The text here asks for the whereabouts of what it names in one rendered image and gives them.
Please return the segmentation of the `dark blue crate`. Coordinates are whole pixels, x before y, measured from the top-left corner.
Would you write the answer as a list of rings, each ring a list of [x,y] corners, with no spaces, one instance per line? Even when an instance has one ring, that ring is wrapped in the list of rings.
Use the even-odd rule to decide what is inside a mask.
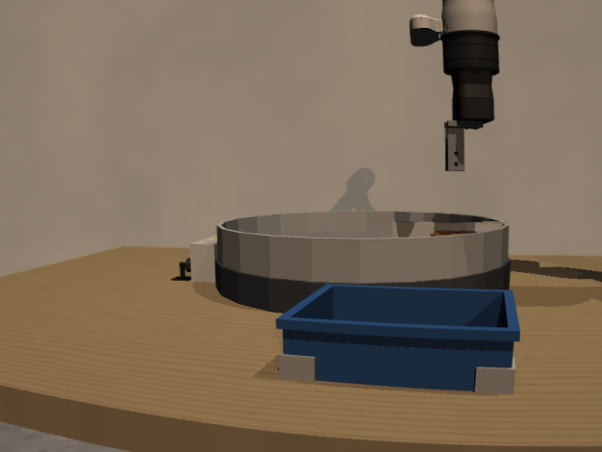
[[[514,394],[512,290],[326,284],[276,329],[279,378]]]

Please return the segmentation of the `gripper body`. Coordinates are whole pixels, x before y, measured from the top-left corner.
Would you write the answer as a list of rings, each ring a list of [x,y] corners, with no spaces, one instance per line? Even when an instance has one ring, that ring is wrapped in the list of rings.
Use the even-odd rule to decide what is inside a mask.
[[[491,81],[499,73],[500,39],[494,2],[444,0],[441,19],[412,16],[410,35],[412,46],[442,40],[443,72],[453,84],[453,120],[493,121]]]

